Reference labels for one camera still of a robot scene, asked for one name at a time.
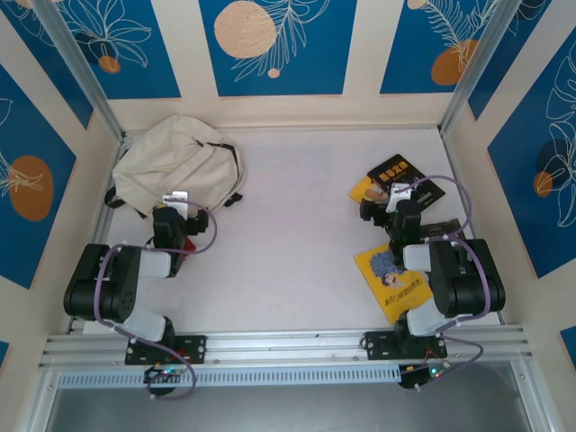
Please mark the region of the yellow book with man drawing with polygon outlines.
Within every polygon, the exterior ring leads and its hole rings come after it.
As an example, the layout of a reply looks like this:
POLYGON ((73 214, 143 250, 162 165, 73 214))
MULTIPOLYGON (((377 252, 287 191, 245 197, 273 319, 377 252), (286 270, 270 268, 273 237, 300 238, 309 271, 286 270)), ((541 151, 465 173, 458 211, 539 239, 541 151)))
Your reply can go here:
POLYGON ((366 176, 349 192, 350 198, 356 203, 367 200, 375 203, 383 203, 389 195, 377 183, 366 176))

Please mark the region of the black book white title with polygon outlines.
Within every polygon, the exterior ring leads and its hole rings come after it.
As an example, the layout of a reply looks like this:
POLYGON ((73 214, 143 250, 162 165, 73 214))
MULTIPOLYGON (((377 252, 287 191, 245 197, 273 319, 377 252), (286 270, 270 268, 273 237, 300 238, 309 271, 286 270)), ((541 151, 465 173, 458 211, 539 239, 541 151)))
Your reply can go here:
MULTIPOLYGON (((393 184, 411 185, 422 179, 425 175, 405 157, 396 154, 371 169, 367 173, 367 176, 373 183, 377 184, 388 194, 393 184)), ((445 194, 437 184, 431 180, 426 180, 416 187, 411 193, 411 198, 415 199, 420 209, 424 211, 445 194)))

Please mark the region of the beige canvas backpack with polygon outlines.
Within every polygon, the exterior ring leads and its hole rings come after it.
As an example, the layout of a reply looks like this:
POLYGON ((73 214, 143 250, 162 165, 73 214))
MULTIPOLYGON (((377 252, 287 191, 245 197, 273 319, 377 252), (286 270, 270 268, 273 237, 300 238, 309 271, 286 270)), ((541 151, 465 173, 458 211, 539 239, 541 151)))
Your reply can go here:
POLYGON ((242 199, 245 168, 228 137, 193 117, 173 115, 133 141, 112 180, 104 196, 110 208, 128 204, 147 217, 164 197, 181 192, 215 211, 242 199))

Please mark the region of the yellow book blue-haired figure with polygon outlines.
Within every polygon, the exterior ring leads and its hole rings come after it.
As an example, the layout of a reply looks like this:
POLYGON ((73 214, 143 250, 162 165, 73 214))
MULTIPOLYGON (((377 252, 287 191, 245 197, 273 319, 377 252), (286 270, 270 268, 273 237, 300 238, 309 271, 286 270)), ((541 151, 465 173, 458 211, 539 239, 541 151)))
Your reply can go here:
POLYGON ((433 296, 422 273, 401 270, 392 262, 387 245, 358 254, 354 260, 390 324, 433 296))

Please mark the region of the aluminium side rail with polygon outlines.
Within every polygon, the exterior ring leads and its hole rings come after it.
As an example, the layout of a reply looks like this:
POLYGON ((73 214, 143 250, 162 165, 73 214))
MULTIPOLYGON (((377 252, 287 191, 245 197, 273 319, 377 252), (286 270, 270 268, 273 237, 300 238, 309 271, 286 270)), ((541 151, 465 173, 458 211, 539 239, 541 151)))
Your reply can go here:
POLYGON ((106 235, 109 230, 111 214, 113 209, 110 209, 105 204, 105 195, 109 189, 113 187, 113 168, 118 163, 124 152, 127 150, 127 133, 124 132, 121 135, 121 141, 119 142, 119 147, 117 149, 116 155, 112 161, 111 168, 108 172, 107 181, 104 185, 103 194, 100 198, 99 204, 100 207, 98 209, 98 213, 96 214, 96 219, 94 222, 93 229, 91 231, 91 238, 90 241, 93 243, 102 243, 104 239, 106 239, 106 235))
MULTIPOLYGON (((444 149, 445 149, 446 158, 448 160, 448 163, 450 165, 451 172, 452 172, 452 177, 454 180, 461 183, 462 179, 460 178, 460 173, 459 173, 458 167, 456 165, 455 158, 453 156, 453 152, 448 145, 447 138, 441 132, 439 132, 439 136, 440 136, 440 139, 442 140, 442 144, 443 144, 444 149)), ((468 211, 470 210, 470 206, 468 205, 468 200, 466 198, 466 194, 464 192, 462 192, 458 188, 458 186, 456 187, 456 189, 459 193, 459 196, 460 196, 460 199, 462 202, 464 215, 467 215, 468 211)), ((468 224, 468 226, 464 229, 464 234, 468 239, 477 239, 478 238, 478 236, 476 235, 476 229, 473 226, 473 220, 471 220, 470 223, 468 224)), ((497 323, 499 325, 505 324, 505 320, 502 318, 501 312, 497 311, 497 312, 491 312, 490 314, 486 315, 484 318, 480 319, 480 325, 495 324, 496 323, 495 320, 498 320, 497 323)))

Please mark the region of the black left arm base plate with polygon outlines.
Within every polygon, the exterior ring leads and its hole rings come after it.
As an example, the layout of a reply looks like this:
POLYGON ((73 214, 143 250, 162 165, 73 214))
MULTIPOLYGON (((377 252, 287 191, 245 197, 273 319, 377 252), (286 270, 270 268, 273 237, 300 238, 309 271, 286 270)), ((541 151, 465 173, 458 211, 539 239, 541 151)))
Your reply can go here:
MULTIPOLYGON (((206 336, 174 336, 162 344, 177 352, 191 365, 202 365, 206 354, 206 336)), ((126 365, 181 364, 173 355, 140 342, 127 345, 124 358, 126 365)))

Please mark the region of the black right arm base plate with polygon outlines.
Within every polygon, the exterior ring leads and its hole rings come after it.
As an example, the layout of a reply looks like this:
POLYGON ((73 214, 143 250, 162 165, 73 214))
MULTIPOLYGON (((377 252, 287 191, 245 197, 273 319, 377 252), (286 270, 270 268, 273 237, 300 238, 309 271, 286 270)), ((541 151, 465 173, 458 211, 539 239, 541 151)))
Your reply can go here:
POLYGON ((369 360, 425 360, 447 358, 447 350, 439 337, 398 336, 394 331, 369 331, 361 339, 361 347, 369 360))

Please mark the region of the aluminium cross rail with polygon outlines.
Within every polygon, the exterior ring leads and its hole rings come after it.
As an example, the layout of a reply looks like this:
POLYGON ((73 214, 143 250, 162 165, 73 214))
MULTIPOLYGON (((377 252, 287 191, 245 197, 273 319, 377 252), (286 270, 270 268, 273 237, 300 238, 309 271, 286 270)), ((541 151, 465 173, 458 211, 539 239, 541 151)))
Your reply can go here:
MULTIPOLYGON (((199 350, 203 367, 267 367, 366 364, 364 329, 211 332, 199 350)), ((483 347, 482 361, 531 360, 532 348, 519 325, 461 326, 445 333, 449 361, 463 362, 483 347)), ((80 371, 124 366, 128 339, 110 332, 51 335, 41 370, 80 371)))

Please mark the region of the aluminium frame post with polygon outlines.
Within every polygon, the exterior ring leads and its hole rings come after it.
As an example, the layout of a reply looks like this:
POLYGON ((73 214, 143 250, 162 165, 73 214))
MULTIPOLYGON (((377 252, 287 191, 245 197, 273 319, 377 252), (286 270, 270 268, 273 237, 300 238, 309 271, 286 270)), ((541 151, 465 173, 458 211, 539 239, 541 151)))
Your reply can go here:
POLYGON ((490 62, 520 3, 521 0, 499 0, 496 3, 494 14, 487 22, 472 58, 464 70, 438 125, 441 138, 445 138, 455 126, 462 109, 467 105, 472 91, 490 62))
POLYGON ((82 50, 51 0, 30 0, 31 7, 54 43, 56 50, 65 61, 86 98, 93 106, 105 128, 119 143, 123 142, 123 130, 113 113, 104 90, 82 50))

